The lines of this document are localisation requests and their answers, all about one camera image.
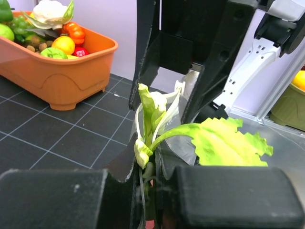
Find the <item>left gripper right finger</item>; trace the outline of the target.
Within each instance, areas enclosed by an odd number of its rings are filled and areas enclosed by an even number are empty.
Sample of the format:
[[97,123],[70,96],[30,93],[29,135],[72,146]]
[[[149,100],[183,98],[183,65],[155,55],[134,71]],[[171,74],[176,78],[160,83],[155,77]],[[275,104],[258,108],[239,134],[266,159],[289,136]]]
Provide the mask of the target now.
[[305,210],[276,167],[190,166],[166,143],[156,150],[164,229],[302,229]]

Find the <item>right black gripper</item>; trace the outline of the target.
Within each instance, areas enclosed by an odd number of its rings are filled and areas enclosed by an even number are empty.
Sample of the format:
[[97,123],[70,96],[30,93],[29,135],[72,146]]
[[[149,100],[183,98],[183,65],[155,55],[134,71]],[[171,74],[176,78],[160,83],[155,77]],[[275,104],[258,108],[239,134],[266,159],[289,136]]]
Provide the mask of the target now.
[[229,105],[213,107],[223,90],[258,8],[256,0],[138,0],[135,71],[129,108],[140,104],[138,83],[151,86],[160,68],[186,74],[203,64],[182,123],[228,118]]

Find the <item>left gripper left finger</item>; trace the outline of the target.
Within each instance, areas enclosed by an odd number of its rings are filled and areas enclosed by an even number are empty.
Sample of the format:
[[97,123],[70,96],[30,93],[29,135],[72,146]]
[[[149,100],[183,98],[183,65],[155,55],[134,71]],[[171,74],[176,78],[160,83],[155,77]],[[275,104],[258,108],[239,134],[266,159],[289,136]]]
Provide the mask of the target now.
[[17,170],[0,176],[3,229],[141,229],[133,135],[102,170]]

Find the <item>clear polka dot zip bag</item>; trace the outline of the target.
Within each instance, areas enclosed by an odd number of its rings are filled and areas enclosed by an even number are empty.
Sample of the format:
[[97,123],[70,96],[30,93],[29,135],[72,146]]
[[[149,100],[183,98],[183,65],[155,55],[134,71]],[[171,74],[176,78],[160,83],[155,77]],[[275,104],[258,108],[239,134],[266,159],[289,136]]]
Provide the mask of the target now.
[[139,146],[150,145],[157,137],[181,125],[183,109],[197,81],[199,72],[190,70],[180,81],[176,81],[172,93],[149,92],[140,84],[139,96],[143,99],[135,112],[131,135],[137,134]]

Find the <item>green celery stalk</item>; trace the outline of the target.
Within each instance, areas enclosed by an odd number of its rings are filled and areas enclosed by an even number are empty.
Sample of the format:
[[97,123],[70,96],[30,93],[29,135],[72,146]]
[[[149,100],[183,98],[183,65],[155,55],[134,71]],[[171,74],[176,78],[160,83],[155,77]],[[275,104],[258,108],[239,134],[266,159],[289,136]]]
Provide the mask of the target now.
[[134,143],[134,154],[140,173],[140,198],[143,217],[153,219],[150,200],[150,181],[154,178],[155,163],[151,156],[161,143],[167,143],[174,154],[189,165],[265,167],[262,156],[272,156],[274,149],[258,133],[241,133],[242,119],[208,118],[200,123],[182,124],[161,136],[150,145]]

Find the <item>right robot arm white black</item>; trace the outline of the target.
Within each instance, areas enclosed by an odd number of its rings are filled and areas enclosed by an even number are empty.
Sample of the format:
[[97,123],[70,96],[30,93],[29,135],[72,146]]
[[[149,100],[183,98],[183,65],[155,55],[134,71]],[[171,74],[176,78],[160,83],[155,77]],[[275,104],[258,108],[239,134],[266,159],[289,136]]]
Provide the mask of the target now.
[[150,86],[159,68],[194,69],[181,122],[227,118],[254,77],[304,36],[302,0],[139,0],[129,108],[140,104],[138,84]]

